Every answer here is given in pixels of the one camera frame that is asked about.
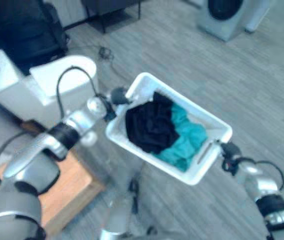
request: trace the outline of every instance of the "white plastic basket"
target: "white plastic basket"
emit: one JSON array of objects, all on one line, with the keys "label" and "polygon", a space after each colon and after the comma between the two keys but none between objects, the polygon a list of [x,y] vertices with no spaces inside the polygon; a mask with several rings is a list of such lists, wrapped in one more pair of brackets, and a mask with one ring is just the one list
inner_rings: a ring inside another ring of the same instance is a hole
[{"label": "white plastic basket", "polygon": [[[170,98],[188,112],[190,121],[200,123],[206,128],[208,138],[201,150],[194,156],[192,164],[186,172],[182,172],[174,166],[144,152],[127,138],[125,127],[126,111],[152,99],[154,92],[159,92]],[[228,124],[191,102],[149,73],[141,73],[136,78],[126,97],[132,99],[133,103],[131,105],[119,106],[116,110],[117,118],[111,121],[106,128],[107,137],[122,148],[188,185],[198,184],[221,153],[221,148],[216,144],[216,140],[227,143],[232,137],[233,131]]]}]

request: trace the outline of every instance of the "table leg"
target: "table leg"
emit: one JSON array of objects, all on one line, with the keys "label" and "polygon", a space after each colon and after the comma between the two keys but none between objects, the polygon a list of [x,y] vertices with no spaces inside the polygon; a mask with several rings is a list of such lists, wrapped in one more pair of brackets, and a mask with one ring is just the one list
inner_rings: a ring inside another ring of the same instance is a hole
[{"label": "table leg", "polygon": [[102,24],[103,33],[106,34],[105,19],[104,19],[103,15],[100,16],[100,21],[101,21],[101,24]]},{"label": "table leg", "polygon": [[141,19],[141,1],[138,2],[138,19]]},{"label": "table leg", "polygon": [[90,10],[88,9],[87,6],[85,6],[85,9],[86,9],[86,13],[87,13],[87,18],[89,19],[91,17]]}]

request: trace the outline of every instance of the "clothing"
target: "clothing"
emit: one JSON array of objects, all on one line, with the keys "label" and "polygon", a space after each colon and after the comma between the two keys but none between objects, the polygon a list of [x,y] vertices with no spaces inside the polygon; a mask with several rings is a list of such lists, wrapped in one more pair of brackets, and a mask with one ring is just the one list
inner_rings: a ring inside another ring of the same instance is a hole
[{"label": "clothing", "polygon": [[182,107],[157,92],[153,101],[126,112],[126,131],[136,146],[182,172],[207,139],[202,125],[190,122]]},{"label": "clothing", "polygon": [[173,102],[154,93],[153,101],[126,112],[129,140],[147,153],[159,154],[179,138],[171,121]]},{"label": "clothing", "polygon": [[186,172],[194,155],[207,139],[206,130],[202,125],[190,122],[187,112],[177,104],[172,106],[172,122],[180,137],[170,148],[153,155]]}]

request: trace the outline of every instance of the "black cloth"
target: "black cloth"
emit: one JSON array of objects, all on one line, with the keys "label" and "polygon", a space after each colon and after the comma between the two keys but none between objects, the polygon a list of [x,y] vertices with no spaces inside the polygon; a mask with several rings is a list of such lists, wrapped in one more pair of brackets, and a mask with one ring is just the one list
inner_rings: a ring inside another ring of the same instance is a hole
[{"label": "black cloth", "polygon": [[173,102],[155,92],[153,101],[126,112],[128,139],[147,153],[159,154],[179,138],[171,121]]}]

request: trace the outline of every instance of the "teal cloth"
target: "teal cloth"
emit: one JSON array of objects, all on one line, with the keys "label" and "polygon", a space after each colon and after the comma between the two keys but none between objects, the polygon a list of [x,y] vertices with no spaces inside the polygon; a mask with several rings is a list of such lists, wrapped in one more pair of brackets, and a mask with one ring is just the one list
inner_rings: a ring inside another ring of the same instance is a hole
[{"label": "teal cloth", "polygon": [[186,172],[194,155],[199,152],[207,139],[206,130],[202,125],[190,122],[187,112],[175,103],[172,106],[172,122],[180,137],[170,148],[153,156]]}]

